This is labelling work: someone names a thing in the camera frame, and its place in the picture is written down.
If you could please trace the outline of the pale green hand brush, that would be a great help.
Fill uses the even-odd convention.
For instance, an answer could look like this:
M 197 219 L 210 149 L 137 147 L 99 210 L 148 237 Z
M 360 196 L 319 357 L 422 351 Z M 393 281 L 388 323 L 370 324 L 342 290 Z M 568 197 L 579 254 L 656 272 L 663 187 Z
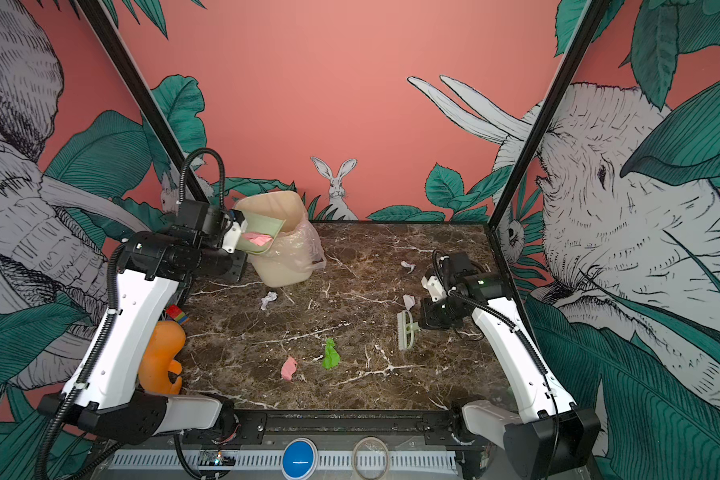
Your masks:
M 398 350 L 410 350 L 415 343 L 415 335 L 420 331 L 419 324 L 413 319 L 409 310 L 399 312 L 397 318 Z

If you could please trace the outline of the large green paper scrap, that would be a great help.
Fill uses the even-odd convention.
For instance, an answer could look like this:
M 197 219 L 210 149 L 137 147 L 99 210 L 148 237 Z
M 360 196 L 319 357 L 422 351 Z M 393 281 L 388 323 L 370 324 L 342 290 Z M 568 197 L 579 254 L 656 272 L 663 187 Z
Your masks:
M 333 338 L 327 338 L 324 343 L 324 355 L 322 359 L 322 366 L 326 370 L 333 369 L 339 365 L 341 357 L 336 350 L 335 341 Z

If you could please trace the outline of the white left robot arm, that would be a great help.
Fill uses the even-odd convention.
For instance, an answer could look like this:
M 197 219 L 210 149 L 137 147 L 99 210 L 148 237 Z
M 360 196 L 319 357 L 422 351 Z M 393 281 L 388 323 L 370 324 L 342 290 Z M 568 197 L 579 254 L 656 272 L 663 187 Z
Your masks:
M 221 158 L 202 147 L 189 153 L 180 168 L 176 224 L 165 233 L 137 232 L 113 252 L 106 273 L 107 309 L 94 339 L 62 392 L 45 396 L 39 405 L 51 420 L 38 446 L 35 478 L 47 478 L 49 455 L 66 424 L 114 443 L 77 478 L 121 446 L 155 435 L 178 437 L 198 430 L 216 445 L 235 436 L 239 421 L 230 400 L 137 388 L 139 367 L 169 301 L 188 292 L 196 276 L 242 274 L 245 254 L 237 243 L 246 228 L 244 215 L 226 210 L 222 202 L 186 197 L 191 164 L 206 155 Z

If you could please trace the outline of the pink paper scrap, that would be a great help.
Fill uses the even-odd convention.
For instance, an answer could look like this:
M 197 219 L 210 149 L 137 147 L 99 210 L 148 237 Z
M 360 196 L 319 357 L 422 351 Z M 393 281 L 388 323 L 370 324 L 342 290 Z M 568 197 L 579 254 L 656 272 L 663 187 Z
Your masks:
M 270 235 L 257 232 L 246 232 L 242 238 L 256 247 L 264 247 L 273 240 Z
M 293 357 L 288 357 L 286 361 L 283 363 L 280 374 L 281 378 L 285 381 L 290 382 L 293 379 L 293 376 L 296 374 L 298 370 L 298 362 Z

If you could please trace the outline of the cream trash bin with bag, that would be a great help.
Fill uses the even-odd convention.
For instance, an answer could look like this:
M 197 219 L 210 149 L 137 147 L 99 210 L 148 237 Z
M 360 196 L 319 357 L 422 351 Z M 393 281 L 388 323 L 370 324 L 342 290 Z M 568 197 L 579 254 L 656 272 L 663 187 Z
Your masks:
M 325 267 L 320 237 L 297 193 L 275 191 L 254 195 L 239 200 L 235 208 L 245 215 L 247 233 L 271 237 L 266 244 L 247 238 L 238 243 L 267 286 L 300 283 Z

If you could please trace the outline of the pale green dustpan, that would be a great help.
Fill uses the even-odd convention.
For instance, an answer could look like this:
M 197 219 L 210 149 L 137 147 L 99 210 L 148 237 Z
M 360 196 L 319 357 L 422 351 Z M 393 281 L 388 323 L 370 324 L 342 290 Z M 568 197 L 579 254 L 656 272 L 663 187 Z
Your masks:
M 236 247 L 249 254 L 266 253 L 285 225 L 282 219 L 249 211 L 240 211 L 244 217 L 243 231 Z

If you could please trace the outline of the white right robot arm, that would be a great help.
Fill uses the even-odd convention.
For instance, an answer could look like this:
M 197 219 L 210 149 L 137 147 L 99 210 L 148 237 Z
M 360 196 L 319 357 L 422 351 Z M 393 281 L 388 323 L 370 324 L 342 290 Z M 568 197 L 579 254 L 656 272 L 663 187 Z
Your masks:
M 422 285 L 428 295 L 420 302 L 419 327 L 453 330 L 471 319 L 490 344 L 515 398 L 516 412 L 488 400 L 458 407 L 468 434 L 504 450 L 522 479 L 586 466 L 600 420 L 593 409 L 577 405 L 544 360 L 512 287 L 466 253 L 439 250 L 432 254 L 432 270 Z

